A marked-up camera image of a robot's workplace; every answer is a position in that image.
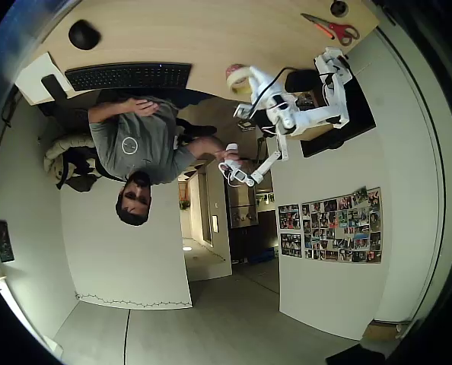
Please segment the person's right hand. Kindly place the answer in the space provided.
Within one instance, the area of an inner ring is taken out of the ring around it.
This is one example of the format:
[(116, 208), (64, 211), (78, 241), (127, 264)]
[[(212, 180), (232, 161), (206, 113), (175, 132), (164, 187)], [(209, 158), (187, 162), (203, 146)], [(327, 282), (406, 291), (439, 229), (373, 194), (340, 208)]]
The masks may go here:
[(215, 159), (220, 162), (223, 163), (226, 160), (232, 160), (235, 161), (238, 164), (242, 164), (243, 161), (240, 158), (238, 149), (229, 149), (229, 150), (222, 150), (222, 151), (217, 151), (214, 153)]

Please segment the person's left hand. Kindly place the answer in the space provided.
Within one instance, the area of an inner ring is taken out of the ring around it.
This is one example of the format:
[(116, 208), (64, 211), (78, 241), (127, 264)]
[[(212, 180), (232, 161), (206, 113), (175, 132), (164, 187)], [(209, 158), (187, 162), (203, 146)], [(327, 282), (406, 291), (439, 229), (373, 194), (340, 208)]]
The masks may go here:
[(160, 104), (146, 99), (133, 99), (132, 111), (138, 116), (151, 116), (159, 110)]

